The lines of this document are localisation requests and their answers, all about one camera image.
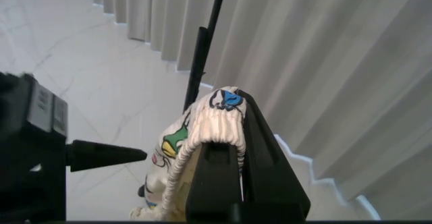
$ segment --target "white label on black device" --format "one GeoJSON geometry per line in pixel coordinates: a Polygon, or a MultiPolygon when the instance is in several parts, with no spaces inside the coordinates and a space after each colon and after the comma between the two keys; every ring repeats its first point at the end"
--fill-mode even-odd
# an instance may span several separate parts
{"type": "Polygon", "coordinates": [[[37,82],[34,83],[27,120],[46,132],[51,131],[53,96],[48,89],[37,82]]]}
{"type": "Polygon", "coordinates": [[[54,98],[54,121],[53,129],[66,136],[68,128],[68,104],[58,96],[54,98]]]}

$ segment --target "curtain fold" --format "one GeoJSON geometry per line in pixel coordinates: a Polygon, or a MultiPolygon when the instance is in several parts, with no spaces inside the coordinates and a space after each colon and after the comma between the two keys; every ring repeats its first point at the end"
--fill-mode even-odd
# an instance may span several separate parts
{"type": "MultiPolygon", "coordinates": [[[[192,64],[213,0],[94,0],[161,58],[192,64]]],[[[223,0],[203,82],[382,219],[432,219],[432,0],[223,0]]]]}

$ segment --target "white tile floor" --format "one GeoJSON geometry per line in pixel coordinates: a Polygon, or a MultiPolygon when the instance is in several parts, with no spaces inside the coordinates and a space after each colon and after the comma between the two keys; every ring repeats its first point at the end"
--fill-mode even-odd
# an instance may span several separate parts
{"type": "MultiPolygon", "coordinates": [[[[0,0],[0,71],[32,72],[69,104],[68,140],[151,152],[182,111],[188,74],[143,42],[128,40],[91,0],[0,0]]],[[[201,88],[203,93],[208,88],[201,88]]],[[[370,219],[359,201],[343,203],[307,161],[287,155],[312,201],[309,219],[370,219]]],[[[149,162],[67,174],[67,219],[126,220],[149,162]]]]}

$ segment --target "curtain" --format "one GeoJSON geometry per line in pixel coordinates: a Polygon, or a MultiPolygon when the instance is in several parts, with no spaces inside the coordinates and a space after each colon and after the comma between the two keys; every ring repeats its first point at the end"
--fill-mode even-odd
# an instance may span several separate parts
{"type": "MultiPolygon", "coordinates": [[[[213,0],[94,0],[192,64],[213,0]]],[[[432,0],[223,0],[203,82],[251,94],[297,154],[382,219],[432,219],[432,0]]]]}

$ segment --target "white fabric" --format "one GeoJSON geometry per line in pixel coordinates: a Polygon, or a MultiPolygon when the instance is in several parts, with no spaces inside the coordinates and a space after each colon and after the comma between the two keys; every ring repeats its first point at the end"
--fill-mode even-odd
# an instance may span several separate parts
{"type": "MultiPolygon", "coordinates": [[[[213,0],[124,1],[105,11],[123,8],[130,38],[190,69],[213,0]]],[[[203,80],[251,94],[345,199],[366,196],[382,219],[432,219],[431,3],[223,0],[203,80]]]]}
{"type": "Polygon", "coordinates": [[[202,97],[164,130],[152,157],[153,165],[146,175],[144,198],[147,206],[132,210],[131,219],[166,220],[174,209],[173,197],[184,167],[203,143],[236,146],[239,168],[243,166],[246,101],[235,95],[235,91],[236,87],[227,86],[202,97]]]}

